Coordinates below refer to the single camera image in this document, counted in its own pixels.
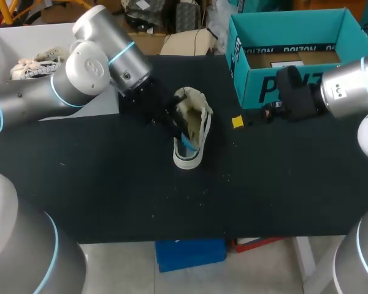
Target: floor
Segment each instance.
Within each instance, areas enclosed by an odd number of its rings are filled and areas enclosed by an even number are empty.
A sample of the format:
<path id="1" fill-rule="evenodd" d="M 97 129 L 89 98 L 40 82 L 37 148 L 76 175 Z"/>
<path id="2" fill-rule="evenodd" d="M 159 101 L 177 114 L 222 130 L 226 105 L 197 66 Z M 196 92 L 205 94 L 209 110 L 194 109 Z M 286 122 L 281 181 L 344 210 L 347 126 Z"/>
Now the floor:
<path id="1" fill-rule="evenodd" d="M 311 237 L 315 261 L 340 237 Z M 291 239 L 243 253 L 224 262 L 161 274 L 154 242 L 86 244 L 89 279 L 85 294 L 302 294 Z M 335 294 L 330 285 L 323 294 Z"/>

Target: cable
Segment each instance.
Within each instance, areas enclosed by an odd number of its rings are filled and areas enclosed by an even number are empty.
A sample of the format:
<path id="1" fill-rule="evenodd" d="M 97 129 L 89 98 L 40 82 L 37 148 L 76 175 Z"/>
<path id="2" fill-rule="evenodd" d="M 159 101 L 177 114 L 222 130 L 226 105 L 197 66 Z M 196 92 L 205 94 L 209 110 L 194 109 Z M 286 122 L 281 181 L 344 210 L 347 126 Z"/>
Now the cable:
<path id="1" fill-rule="evenodd" d="M 197 37 L 197 34 L 201 31 L 201 29 L 198 29 L 197 32 L 196 32 L 196 35 L 195 35 L 195 40 L 194 40 L 194 56 L 196 56 L 196 37 Z"/>
<path id="2" fill-rule="evenodd" d="M 42 279 L 41 283 L 38 285 L 38 288 L 36 288 L 36 290 L 33 292 L 33 294 L 39 294 L 41 293 L 42 289 L 46 286 L 47 282 L 49 281 L 49 278 L 52 274 L 52 271 L 55 267 L 55 263 L 57 261 L 57 256 L 58 256 L 58 250 L 59 250 L 59 233 L 57 231 L 57 227 L 55 222 L 53 221 L 53 219 L 50 217 L 49 214 L 45 213 L 48 218 L 50 219 L 50 222 L 53 225 L 53 231 L 55 232 L 55 248 L 53 250 L 53 257 L 52 260 L 50 262 L 50 265 L 48 267 L 47 272 L 45 273 L 44 278 Z"/>
<path id="3" fill-rule="evenodd" d="M 164 45 L 166 44 L 166 42 L 169 40 L 169 38 L 171 37 L 171 35 L 172 35 L 172 34 L 170 34 L 170 35 L 167 37 L 166 41 L 163 43 L 163 45 L 162 45 L 162 46 L 164 46 Z"/>

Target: white box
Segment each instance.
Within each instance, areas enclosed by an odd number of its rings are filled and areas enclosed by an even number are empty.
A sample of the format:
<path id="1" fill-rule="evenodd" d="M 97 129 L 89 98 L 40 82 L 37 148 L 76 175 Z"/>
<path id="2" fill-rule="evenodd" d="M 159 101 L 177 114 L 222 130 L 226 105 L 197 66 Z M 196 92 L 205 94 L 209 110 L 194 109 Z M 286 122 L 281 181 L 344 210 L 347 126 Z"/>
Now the white box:
<path id="1" fill-rule="evenodd" d="M 40 26 L 20 26 L 0 28 L 0 82 L 7 81 L 11 68 L 21 58 L 33 58 L 38 53 L 54 47 L 69 50 L 75 41 L 72 34 L 73 23 L 45 24 Z M 77 113 L 58 118 L 109 115 L 118 113 L 118 92 L 113 86 L 107 89 Z"/>

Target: shoe sole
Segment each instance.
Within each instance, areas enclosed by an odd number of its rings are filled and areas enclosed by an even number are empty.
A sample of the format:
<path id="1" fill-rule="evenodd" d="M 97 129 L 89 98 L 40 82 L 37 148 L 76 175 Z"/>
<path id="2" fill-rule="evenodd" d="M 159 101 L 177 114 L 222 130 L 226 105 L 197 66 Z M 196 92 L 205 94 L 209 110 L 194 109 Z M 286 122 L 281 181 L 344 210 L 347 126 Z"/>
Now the shoe sole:
<path id="1" fill-rule="evenodd" d="M 196 168 L 199 164 L 201 164 L 203 158 L 204 145 L 206 144 L 206 139 L 207 135 L 209 134 L 210 126 L 211 126 L 211 114 L 209 113 L 207 117 L 206 128 L 204 130 L 204 141 L 203 144 L 201 145 L 199 153 L 194 159 L 182 160 L 176 155 L 176 152 L 174 152 L 173 150 L 173 161 L 177 167 L 181 168 L 182 170 L 192 170 Z"/>

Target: shoe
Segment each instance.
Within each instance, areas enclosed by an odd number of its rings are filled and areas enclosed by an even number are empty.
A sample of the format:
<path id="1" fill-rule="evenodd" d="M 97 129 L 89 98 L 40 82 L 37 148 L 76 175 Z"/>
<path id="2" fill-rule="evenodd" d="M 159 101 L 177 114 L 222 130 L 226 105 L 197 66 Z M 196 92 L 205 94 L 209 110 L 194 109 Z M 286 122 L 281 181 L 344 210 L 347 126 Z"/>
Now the shoe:
<path id="1" fill-rule="evenodd" d="M 184 87 L 176 91 L 175 96 L 186 99 L 177 105 L 177 111 L 188 123 L 189 138 L 174 138 L 173 161 L 184 169 L 196 168 L 203 158 L 204 144 L 211 126 L 213 110 L 210 108 L 203 93 L 197 89 Z"/>
<path id="2" fill-rule="evenodd" d="M 27 78 L 40 78 L 50 75 L 67 58 L 66 52 L 60 48 L 53 48 L 47 52 L 38 54 L 35 58 L 21 59 L 11 69 L 11 80 L 25 80 Z"/>

